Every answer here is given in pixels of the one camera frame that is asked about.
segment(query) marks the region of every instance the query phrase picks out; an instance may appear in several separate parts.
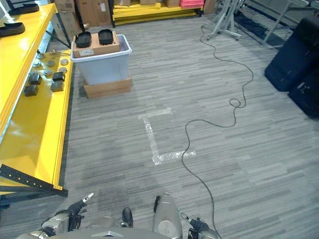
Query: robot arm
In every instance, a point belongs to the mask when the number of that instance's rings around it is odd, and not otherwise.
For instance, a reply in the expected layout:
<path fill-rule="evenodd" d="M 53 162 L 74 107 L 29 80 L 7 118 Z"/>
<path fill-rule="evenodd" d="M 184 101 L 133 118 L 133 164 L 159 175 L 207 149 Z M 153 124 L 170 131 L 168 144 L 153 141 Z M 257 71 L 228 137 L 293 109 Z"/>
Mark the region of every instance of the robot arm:
<path fill-rule="evenodd" d="M 217 233 L 209 228 L 207 223 L 202 222 L 199 218 L 190 219 L 185 213 L 180 215 L 193 226 L 193 229 L 189 229 L 188 239 L 218 239 Z"/>
<path fill-rule="evenodd" d="M 46 220 L 41 228 L 27 234 L 22 234 L 16 239 L 47 239 L 49 237 L 79 229 L 83 216 L 79 215 L 86 202 L 93 197 L 93 193 L 83 200 L 69 206 L 67 210 L 57 212 L 54 217 Z"/>

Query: black tray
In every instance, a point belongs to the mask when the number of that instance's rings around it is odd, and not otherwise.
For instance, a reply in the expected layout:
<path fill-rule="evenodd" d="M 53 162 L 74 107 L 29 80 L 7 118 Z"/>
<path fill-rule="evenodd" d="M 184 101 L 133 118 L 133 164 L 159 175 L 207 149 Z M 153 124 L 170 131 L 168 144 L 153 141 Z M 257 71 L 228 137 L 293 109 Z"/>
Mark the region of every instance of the black tray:
<path fill-rule="evenodd" d="M 75 44 L 78 48 L 89 47 L 92 42 L 91 33 L 88 31 L 81 32 L 75 37 Z"/>
<path fill-rule="evenodd" d="M 25 27 L 22 22 L 4 23 L 4 26 L 0 27 L 0 37 L 18 35 L 24 31 Z"/>
<path fill-rule="evenodd" d="M 113 43 L 113 33 L 109 29 L 99 31 L 99 42 L 101 45 L 107 45 Z"/>
<path fill-rule="evenodd" d="M 9 15 L 14 16 L 14 15 L 21 15 L 21 14 L 36 12 L 36 11 L 39 11 L 39 5 L 36 3 L 31 3 L 31 4 L 23 4 L 23 6 L 12 9 L 8 13 Z"/>

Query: white box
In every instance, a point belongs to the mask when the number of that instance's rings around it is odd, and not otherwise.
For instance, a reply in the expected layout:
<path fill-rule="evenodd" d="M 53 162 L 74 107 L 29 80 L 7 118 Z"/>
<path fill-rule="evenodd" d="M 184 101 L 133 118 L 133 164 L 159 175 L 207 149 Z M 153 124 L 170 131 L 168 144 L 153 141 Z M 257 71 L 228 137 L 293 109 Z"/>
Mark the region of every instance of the white box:
<path fill-rule="evenodd" d="M 117 37 L 119 52 L 82 58 L 74 58 L 71 54 L 71 61 L 76 63 L 88 85 L 126 80 L 129 77 L 129 54 L 132 49 L 124 35 Z"/>

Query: white tape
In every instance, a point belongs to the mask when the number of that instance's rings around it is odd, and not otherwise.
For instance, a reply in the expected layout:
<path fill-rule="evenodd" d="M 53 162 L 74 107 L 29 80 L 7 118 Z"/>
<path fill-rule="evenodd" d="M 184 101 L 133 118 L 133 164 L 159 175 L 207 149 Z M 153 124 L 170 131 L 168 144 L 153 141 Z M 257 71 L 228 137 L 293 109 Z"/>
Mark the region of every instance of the white tape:
<path fill-rule="evenodd" d="M 153 154 L 152 161 L 155 164 L 155 166 L 162 164 L 164 161 L 169 161 L 172 159 L 175 159 L 175 160 L 181 159 L 181 156 L 183 154 L 182 151 L 177 151 L 177 152 L 172 151 L 172 152 L 165 152 L 165 153 L 159 152 L 149 118 L 155 117 L 155 116 L 160 116 L 160 115 L 167 115 L 167 114 L 172 115 L 171 108 L 166 108 L 165 110 L 154 111 L 154 112 L 151 112 L 148 114 L 143 114 L 143 115 L 138 116 L 138 119 L 144 121 L 146 134 L 148 135 L 148 138 L 150 141 L 150 147 L 151 147 L 152 154 Z M 184 157 L 190 157 L 190 156 L 192 157 L 195 155 L 196 155 L 195 151 L 190 151 L 190 152 L 185 153 Z"/>

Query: red object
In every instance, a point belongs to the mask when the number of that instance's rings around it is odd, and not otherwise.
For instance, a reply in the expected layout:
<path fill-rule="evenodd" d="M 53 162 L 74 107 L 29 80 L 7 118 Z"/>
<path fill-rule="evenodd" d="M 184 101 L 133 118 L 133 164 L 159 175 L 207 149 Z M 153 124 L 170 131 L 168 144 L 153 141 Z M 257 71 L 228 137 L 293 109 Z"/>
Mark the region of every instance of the red object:
<path fill-rule="evenodd" d="M 180 0 L 181 8 L 201 8 L 204 6 L 204 0 Z"/>

